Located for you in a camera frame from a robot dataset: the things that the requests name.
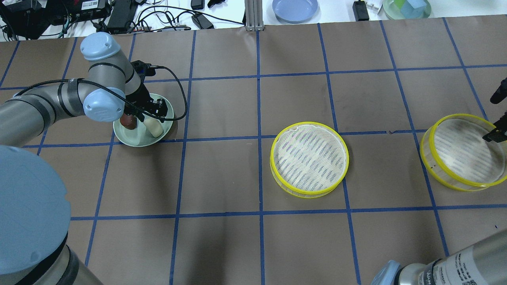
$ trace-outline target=black wire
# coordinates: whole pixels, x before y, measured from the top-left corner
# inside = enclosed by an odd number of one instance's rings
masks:
[[[195,13],[195,12],[193,12],[193,11],[183,11],[183,12],[179,13],[179,14],[176,16],[176,22],[178,22],[178,23],[179,23],[179,17],[180,17],[181,15],[185,14],[185,13],[189,13],[190,15],[195,15],[195,14],[196,14],[196,13]]]
[[[130,23],[134,24],[134,26],[132,27],[133,29],[134,29],[135,27],[137,27],[137,25],[136,25],[136,23],[135,23],[134,21],[132,21],[132,20],[128,20],[128,21],[125,23],[124,28],[127,28],[127,27],[129,27],[129,28],[130,28]]]
[[[25,31],[25,39],[29,40],[28,38],[28,30],[30,29],[30,10],[26,11],[26,31]]]
[[[0,27],[0,29],[2,30],[2,34],[4,35],[4,40],[5,40],[6,42],[9,42],[9,40],[7,40],[7,38],[5,37],[5,32],[4,32],[4,28],[5,28],[5,27],[7,27],[7,25],[3,25],[3,26],[1,26],[1,27]]]
[[[40,37],[52,37],[54,35],[59,35],[59,34],[61,34],[61,32],[54,33],[54,34],[42,34],[42,35],[40,35]]]
[[[184,10],[184,11],[189,11],[189,12],[195,12],[195,13],[199,13],[199,14],[203,14],[203,15],[206,15],[206,16],[209,16],[211,18],[215,18],[217,20],[220,20],[220,21],[226,21],[226,22],[231,22],[231,23],[235,23],[235,24],[239,24],[239,25],[242,25],[244,26],[243,23],[241,22],[236,22],[236,21],[232,21],[232,20],[227,20],[227,19],[222,19],[222,18],[219,18],[219,17],[215,17],[213,15],[210,15],[210,14],[206,14],[206,13],[202,13],[202,12],[199,12],[199,11],[195,11],[195,10],[190,10],[190,9],[185,9],[185,8],[180,8],[180,7],[175,7],[175,6],[166,6],[166,5],[159,5],[157,7],[160,7],[160,8],[172,8],[172,9],[178,9],[178,10]],[[148,9],[151,9],[152,7],[148,7],[148,8],[145,8],[143,9],[140,13],[139,13],[139,16],[137,17],[137,22],[139,22],[140,18],[141,18],[141,15]]]
[[[5,16],[4,11],[2,9],[0,9],[0,13],[2,13],[2,19],[4,20],[5,25],[7,27],[9,27],[9,29],[11,29],[12,36],[14,37],[15,40],[18,40],[18,36],[16,35],[16,33],[14,33],[14,29],[12,28],[11,24],[7,20],[7,17]]]
[[[165,13],[169,13],[169,15],[171,15],[171,17],[172,17],[172,20],[174,21],[174,15],[171,13],[171,11],[167,10],[167,11],[165,11]]]
[[[183,30],[191,30],[192,29],[189,26],[170,26],[170,27],[168,26],[168,27],[163,27],[163,28],[153,29],[153,30],[132,30],[132,31],[126,31],[126,32],[117,32],[115,34],[131,34],[131,33],[158,32],[158,31],[162,31],[162,30],[177,29],[177,28],[183,28]]]
[[[162,13],[162,14],[164,14],[166,17],[168,17],[168,16],[165,14],[165,12],[164,12],[164,11],[153,11],[153,12],[150,12],[149,14],[147,14],[146,16],[144,16],[142,19],[138,20],[138,21],[137,21],[137,23],[141,23],[141,22],[145,21],[145,19],[146,19],[146,18],[148,18],[148,17],[150,17],[151,15],[153,15],[153,14],[159,14],[159,13]]]
[[[84,79],[77,79],[77,81],[78,81],[78,83],[89,84],[89,85],[93,85],[95,87],[98,87],[100,89],[103,89],[103,90],[109,92],[110,94],[114,95],[116,98],[120,99],[121,101],[125,102],[127,105],[129,105],[130,107],[134,108],[138,112],[141,112],[144,115],[147,115],[148,117],[152,117],[154,119],[160,120],[161,122],[165,122],[165,121],[178,121],[178,120],[183,119],[187,115],[187,112],[188,112],[188,103],[187,103],[187,98],[185,97],[185,91],[183,90],[182,83],[179,81],[179,78],[176,76],[176,74],[174,74],[174,72],[172,70],[168,69],[167,67],[165,67],[165,66],[157,66],[157,65],[152,65],[152,67],[154,69],[165,69],[165,70],[169,71],[172,74],[172,76],[174,76],[174,79],[176,79],[176,82],[178,82],[179,88],[180,88],[180,90],[182,92],[183,102],[185,103],[185,112],[180,117],[177,117],[177,118],[164,118],[164,117],[160,117],[160,116],[157,116],[157,115],[153,115],[153,114],[149,113],[148,111],[146,111],[146,110],[144,110],[142,108],[139,108],[138,106],[134,105],[134,103],[128,101],[127,99],[123,98],[119,94],[113,92],[111,89],[107,88],[106,86],[103,86],[103,85],[98,84],[98,83],[93,82],[93,81],[84,80]],[[17,93],[15,96],[16,97],[17,96],[21,96],[23,93],[27,92],[28,90],[31,90],[31,89],[33,89],[35,87],[38,87],[38,86],[47,85],[47,84],[53,84],[53,83],[62,83],[62,82],[69,82],[69,79],[56,79],[56,80],[49,80],[49,81],[39,82],[39,83],[36,83],[36,84],[33,84],[31,86],[26,87],[25,89],[23,89],[19,93]]]
[[[59,34],[62,34],[62,37],[63,37],[63,35],[64,35],[63,30],[65,29],[65,24],[67,24],[68,22],[70,22],[70,13],[68,12],[67,6],[63,2],[63,0],[60,0],[60,2],[62,3],[63,7],[65,8],[65,13],[67,14],[67,18],[65,19],[65,21],[64,21],[64,23],[62,25],[62,31],[59,33]]]
[[[79,21],[79,16],[78,16],[78,17],[77,17],[74,21],[72,21],[71,23],[69,23],[69,25],[67,26],[67,28],[66,28],[66,27],[65,27],[65,25],[64,25],[64,27],[63,27],[63,29],[62,29],[62,32],[61,32],[62,34],[61,34],[61,36],[59,36],[58,38],[60,38],[60,37],[62,37],[62,38],[63,38],[63,36],[67,34],[68,30],[69,30],[69,29],[70,29],[70,28],[71,28],[74,24],[76,24],[78,21]]]
[[[153,12],[149,13],[148,15],[146,15],[146,16],[143,18],[143,20],[144,20],[144,19],[146,19],[148,16],[151,16],[151,15],[153,15],[153,14],[156,14],[156,15],[157,15],[157,18],[159,19],[159,21],[160,21],[161,23],[164,23],[164,24],[170,24],[170,23],[171,23],[172,21],[174,21],[174,20],[173,20],[173,19],[171,19],[171,17],[169,17],[169,15],[167,15],[167,14],[166,14],[167,12],[168,12],[168,11],[156,11],[156,10],[155,10],[155,11],[153,11]],[[164,16],[165,16],[165,17],[166,17],[166,19],[167,19],[167,22],[164,22],[162,19],[160,19],[160,16],[158,15],[158,14],[160,14],[160,13],[161,13],[161,14],[164,14]]]

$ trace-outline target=power adapter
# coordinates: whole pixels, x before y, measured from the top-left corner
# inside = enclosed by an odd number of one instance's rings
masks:
[[[356,21],[368,21],[370,19],[368,16],[368,10],[366,8],[366,3],[364,1],[354,1],[352,4],[352,10],[354,11],[354,17]]]
[[[195,14],[192,15],[192,21],[199,29],[214,29],[213,24],[203,15],[203,14]]]
[[[192,0],[190,7],[192,10],[202,10],[204,9],[204,0]]]

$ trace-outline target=metal frame post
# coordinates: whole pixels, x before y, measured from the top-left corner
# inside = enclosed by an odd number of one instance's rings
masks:
[[[245,0],[246,30],[264,30],[262,21],[262,0]]]

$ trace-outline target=blue plate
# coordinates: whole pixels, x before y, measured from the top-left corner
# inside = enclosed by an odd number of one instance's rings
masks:
[[[302,23],[317,12],[317,0],[273,0],[277,18],[289,23]]]

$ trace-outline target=light blue joint cover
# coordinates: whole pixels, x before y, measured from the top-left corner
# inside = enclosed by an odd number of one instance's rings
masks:
[[[115,87],[108,87],[125,98],[125,93]],[[123,114],[125,103],[104,89],[96,89],[86,96],[83,109],[88,118],[99,122],[114,122]]]
[[[81,42],[81,53],[86,60],[96,61],[118,53],[121,48],[113,36],[106,32],[96,32]]]
[[[400,264],[394,260],[389,260],[386,265],[377,273],[370,285],[392,285],[394,278],[401,268]]]
[[[62,243],[67,190],[55,170],[23,149],[0,146],[0,275],[32,267]]]

